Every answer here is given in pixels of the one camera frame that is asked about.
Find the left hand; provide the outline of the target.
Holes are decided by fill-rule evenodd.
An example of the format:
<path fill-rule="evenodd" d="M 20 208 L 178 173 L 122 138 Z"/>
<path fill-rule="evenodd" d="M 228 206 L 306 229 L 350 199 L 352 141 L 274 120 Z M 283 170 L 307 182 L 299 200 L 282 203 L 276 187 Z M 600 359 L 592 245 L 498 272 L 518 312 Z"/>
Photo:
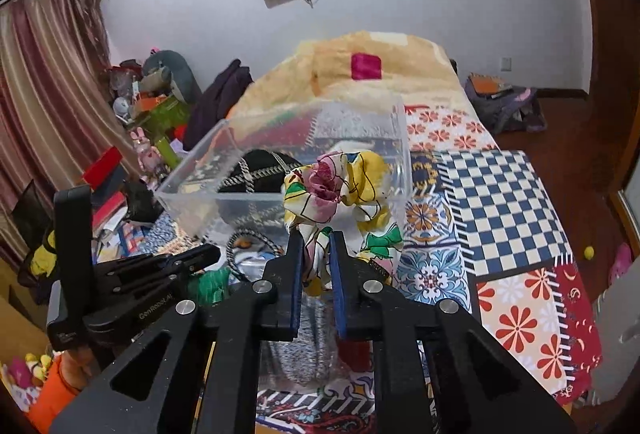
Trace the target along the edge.
<path fill-rule="evenodd" d="M 100 367 L 91 348 L 81 346 L 64 350 L 60 373 L 67 385 L 82 391 L 100 373 Z"/>

